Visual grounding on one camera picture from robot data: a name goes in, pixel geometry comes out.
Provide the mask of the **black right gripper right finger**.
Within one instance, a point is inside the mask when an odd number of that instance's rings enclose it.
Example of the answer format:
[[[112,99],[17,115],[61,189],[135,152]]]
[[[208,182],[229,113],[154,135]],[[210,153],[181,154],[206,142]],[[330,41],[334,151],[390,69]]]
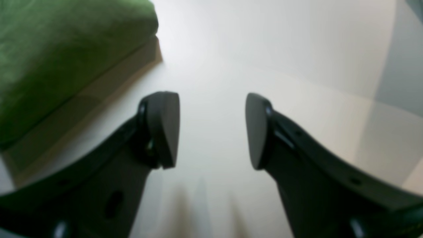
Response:
[[[245,103],[250,160],[276,182],[295,238],[418,238],[422,196],[355,168],[259,94]]]

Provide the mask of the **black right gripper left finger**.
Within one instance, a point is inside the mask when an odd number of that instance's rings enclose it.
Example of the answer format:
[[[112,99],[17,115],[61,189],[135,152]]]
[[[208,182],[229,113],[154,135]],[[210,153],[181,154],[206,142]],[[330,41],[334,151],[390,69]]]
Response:
[[[176,166],[179,131],[178,93],[144,97],[89,154],[1,195],[1,228],[27,238],[127,238],[151,170]]]

